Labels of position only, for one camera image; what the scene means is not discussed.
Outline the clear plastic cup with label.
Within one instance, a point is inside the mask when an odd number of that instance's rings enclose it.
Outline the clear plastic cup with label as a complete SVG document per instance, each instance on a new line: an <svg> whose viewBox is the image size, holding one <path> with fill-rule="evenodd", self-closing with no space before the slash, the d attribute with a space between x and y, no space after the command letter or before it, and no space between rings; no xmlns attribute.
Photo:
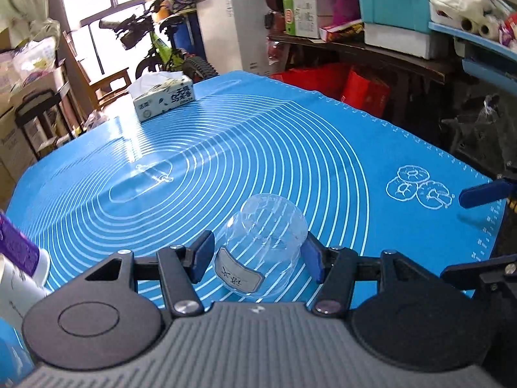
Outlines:
<svg viewBox="0 0 517 388"><path fill-rule="evenodd" d="M290 200L255 194L216 236L215 275L241 297L270 300L288 286L308 233L305 216Z"/></svg>

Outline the white paper cup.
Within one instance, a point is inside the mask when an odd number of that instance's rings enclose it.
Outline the white paper cup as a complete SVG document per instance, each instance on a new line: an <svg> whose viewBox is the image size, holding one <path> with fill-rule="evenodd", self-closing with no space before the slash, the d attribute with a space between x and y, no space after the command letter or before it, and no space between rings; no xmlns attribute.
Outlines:
<svg viewBox="0 0 517 388"><path fill-rule="evenodd" d="M14 327L22 329L28 311L51 292L38 286L25 272L17 268L7 257L0 259L0 312L1 318Z"/></svg>

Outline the purple paper cup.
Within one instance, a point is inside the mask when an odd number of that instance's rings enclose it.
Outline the purple paper cup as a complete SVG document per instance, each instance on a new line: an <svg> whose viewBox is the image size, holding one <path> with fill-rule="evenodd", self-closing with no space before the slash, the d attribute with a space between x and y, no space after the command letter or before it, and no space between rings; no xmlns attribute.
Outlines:
<svg viewBox="0 0 517 388"><path fill-rule="evenodd" d="M0 229L1 253L30 276L38 286L44 286L51 266L48 251L38 248L11 223L3 211L0 215Z"/></svg>

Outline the blue and yellow paper cup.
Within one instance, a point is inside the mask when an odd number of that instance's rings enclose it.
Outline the blue and yellow paper cup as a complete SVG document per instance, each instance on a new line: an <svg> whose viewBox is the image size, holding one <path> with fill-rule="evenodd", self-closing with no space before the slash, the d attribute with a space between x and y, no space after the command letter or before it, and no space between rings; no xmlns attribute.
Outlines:
<svg viewBox="0 0 517 388"><path fill-rule="evenodd" d="M0 328L0 383L13 387L34 369L34 364L16 330L1 320Z"/></svg>

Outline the blue silicone baking mat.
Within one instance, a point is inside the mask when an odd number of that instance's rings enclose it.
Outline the blue silicone baking mat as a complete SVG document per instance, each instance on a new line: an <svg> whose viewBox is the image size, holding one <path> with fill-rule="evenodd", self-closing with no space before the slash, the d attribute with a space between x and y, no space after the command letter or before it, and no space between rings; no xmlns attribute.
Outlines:
<svg viewBox="0 0 517 388"><path fill-rule="evenodd" d="M47 155L6 214L48 250L57 289L111 253L147 256L218 231L254 194L295 204L325 245L400 251L433 273L491 256L506 204L464 209L482 173L319 93L233 72L145 123L131 102Z"/></svg>

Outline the tissue box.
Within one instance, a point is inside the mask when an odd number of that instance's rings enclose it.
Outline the tissue box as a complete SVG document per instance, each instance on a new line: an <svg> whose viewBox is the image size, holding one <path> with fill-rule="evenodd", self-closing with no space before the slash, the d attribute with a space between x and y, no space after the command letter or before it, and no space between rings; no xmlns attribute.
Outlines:
<svg viewBox="0 0 517 388"><path fill-rule="evenodd" d="M143 74L128 92L141 123L195 100L193 81L181 72Z"/></svg>

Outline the red gift box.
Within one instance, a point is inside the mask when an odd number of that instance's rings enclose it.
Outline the red gift box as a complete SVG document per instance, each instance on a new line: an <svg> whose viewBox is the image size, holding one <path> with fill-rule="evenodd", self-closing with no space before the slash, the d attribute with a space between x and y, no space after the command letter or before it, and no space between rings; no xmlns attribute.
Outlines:
<svg viewBox="0 0 517 388"><path fill-rule="evenodd" d="M375 72L344 62L291 68L271 78L327 97L382 118L391 93L387 82Z"/></svg>

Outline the wooden chair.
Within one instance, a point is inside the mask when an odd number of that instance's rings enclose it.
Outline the wooden chair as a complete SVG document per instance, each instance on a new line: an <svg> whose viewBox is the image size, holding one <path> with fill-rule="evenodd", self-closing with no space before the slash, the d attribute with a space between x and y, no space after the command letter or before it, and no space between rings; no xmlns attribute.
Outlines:
<svg viewBox="0 0 517 388"><path fill-rule="evenodd" d="M90 78L79 60L69 33L61 34L59 48L63 52L63 67L75 99L86 114L103 110L128 94L129 86L132 84L128 68Z"/></svg>

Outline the green bicycle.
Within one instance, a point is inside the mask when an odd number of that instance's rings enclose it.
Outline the green bicycle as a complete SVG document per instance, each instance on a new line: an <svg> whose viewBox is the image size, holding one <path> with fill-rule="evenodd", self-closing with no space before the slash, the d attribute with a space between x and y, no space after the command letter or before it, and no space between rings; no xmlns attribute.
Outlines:
<svg viewBox="0 0 517 388"><path fill-rule="evenodd" d="M164 32L169 40L166 44L155 30L153 13L166 8L166 0L153 0L150 6L140 16L131 15L122 22L99 21L100 29L115 32L125 50L135 47L146 35L151 39L152 46L146 57L138 63L135 77L138 79L144 72L182 72L193 83L208 80L218 76L213 66L201 56L190 53L187 49L177 47L174 42L175 33L179 27L187 23L187 11L169 15L159 22L159 32Z"/></svg>

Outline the black metal stool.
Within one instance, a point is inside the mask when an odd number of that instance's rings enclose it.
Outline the black metal stool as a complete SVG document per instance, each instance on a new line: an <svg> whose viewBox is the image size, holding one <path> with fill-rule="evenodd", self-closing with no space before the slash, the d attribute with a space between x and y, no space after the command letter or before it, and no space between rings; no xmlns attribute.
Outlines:
<svg viewBox="0 0 517 388"><path fill-rule="evenodd" d="M47 118L47 111L56 110L69 137L74 139L75 136L73 135L71 126L69 125L64 113L64 101L68 101L74 113L75 120L79 125L79 129L80 131L83 131L82 119L80 117L76 103L70 95L70 92L70 83L66 81L56 91L53 91L53 89L46 89L26 97L26 99L14 110L15 124L22 131L22 134L30 146L36 160L40 160L40 156L38 155L36 146L32 143L26 131L26 125L32 122L32 120L38 119L42 125L45 135L51 138L53 137L53 132L51 130L50 122Z"/></svg>

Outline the white chest freezer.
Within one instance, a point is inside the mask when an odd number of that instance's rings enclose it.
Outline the white chest freezer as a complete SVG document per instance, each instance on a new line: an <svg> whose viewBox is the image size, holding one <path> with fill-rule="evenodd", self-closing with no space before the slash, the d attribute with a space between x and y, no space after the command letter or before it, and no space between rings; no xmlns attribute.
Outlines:
<svg viewBox="0 0 517 388"><path fill-rule="evenodd" d="M278 71L268 57L266 0L195 0L207 61L218 71L269 76Z"/></svg>

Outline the green white carton box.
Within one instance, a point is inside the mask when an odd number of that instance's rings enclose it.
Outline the green white carton box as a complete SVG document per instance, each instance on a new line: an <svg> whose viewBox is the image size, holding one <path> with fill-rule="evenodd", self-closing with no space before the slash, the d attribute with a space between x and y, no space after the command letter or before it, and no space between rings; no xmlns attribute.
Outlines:
<svg viewBox="0 0 517 388"><path fill-rule="evenodd" d="M320 29L330 26L336 0L283 0L286 34L320 38Z"/></svg>

